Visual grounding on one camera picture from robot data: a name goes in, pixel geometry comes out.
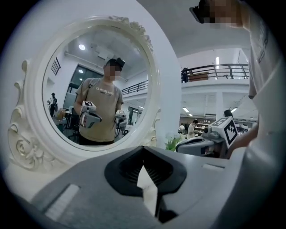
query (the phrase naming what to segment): vr headset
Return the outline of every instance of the vr headset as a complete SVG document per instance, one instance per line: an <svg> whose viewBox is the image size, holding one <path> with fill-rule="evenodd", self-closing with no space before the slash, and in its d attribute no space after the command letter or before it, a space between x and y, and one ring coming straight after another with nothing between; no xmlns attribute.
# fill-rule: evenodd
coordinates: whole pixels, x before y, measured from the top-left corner
<svg viewBox="0 0 286 229"><path fill-rule="evenodd" d="M210 18L209 0L200 0L198 6L190 7L189 10L196 21L201 24L215 22L214 18Z"/></svg>
<svg viewBox="0 0 286 229"><path fill-rule="evenodd" d="M125 61L122 60L120 57L117 58L116 63L118 63L121 68L123 68L123 66L125 65Z"/></svg>

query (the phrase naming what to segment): ceiling light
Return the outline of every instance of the ceiling light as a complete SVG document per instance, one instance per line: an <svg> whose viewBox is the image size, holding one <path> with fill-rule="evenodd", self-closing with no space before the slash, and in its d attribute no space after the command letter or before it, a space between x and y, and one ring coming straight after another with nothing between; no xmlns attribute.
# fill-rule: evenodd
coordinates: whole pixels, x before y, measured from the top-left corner
<svg viewBox="0 0 286 229"><path fill-rule="evenodd" d="M189 112L188 109L185 108L185 107L183 107L183 110L184 110L185 112L187 112L187 113Z"/></svg>
<svg viewBox="0 0 286 229"><path fill-rule="evenodd" d="M80 48L81 50L85 50L85 46L84 46L84 45L79 45L79 48Z"/></svg>
<svg viewBox="0 0 286 229"><path fill-rule="evenodd" d="M231 112L233 113L233 112L235 112L236 110L237 110L237 107L233 108L233 109L231 110Z"/></svg>
<svg viewBox="0 0 286 229"><path fill-rule="evenodd" d="M219 57L216 58L216 64L217 64L217 65L219 64Z"/></svg>

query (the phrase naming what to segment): white ceiling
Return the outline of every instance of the white ceiling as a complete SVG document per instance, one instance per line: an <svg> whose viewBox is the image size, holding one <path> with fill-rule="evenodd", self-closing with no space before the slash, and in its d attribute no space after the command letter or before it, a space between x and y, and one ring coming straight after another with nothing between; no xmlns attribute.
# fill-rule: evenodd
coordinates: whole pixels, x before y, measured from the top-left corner
<svg viewBox="0 0 286 229"><path fill-rule="evenodd" d="M145 104L146 99L137 99L128 101L128 103L140 106ZM181 101L181 114L187 113L182 109L186 107L193 116L203 116L206 114L216 115L216 96L215 93L200 93L183 95ZM223 111L227 109L238 109L233 113L235 119L254 120L258 118L258 111L255 108L251 99L244 93L223 93Z"/></svg>
<svg viewBox="0 0 286 229"><path fill-rule="evenodd" d="M199 0L137 0L157 21L178 58L210 49L249 48L249 33L244 29L200 24L190 7Z"/></svg>
<svg viewBox="0 0 286 229"><path fill-rule="evenodd" d="M84 51L79 48L80 44L85 46L86 49ZM106 60L98 57L100 49L109 52ZM138 69L143 71L146 69L144 59L141 57L136 46L122 34L111 30L101 29L79 36L67 45L66 50L69 54L101 67L103 67L109 59L117 59L120 57L125 61L121 76L126 79L128 79L134 71L138 71Z"/></svg>

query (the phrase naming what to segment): hand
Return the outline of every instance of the hand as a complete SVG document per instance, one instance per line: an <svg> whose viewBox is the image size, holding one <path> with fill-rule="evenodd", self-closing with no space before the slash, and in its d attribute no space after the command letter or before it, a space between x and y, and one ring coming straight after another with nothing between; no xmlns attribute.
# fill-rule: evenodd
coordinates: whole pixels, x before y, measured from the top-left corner
<svg viewBox="0 0 286 229"><path fill-rule="evenodd" d="M231 147L227 150L227 159L231 158L232 152L238 147L235 146L235 144L232 144Z"/></svg>

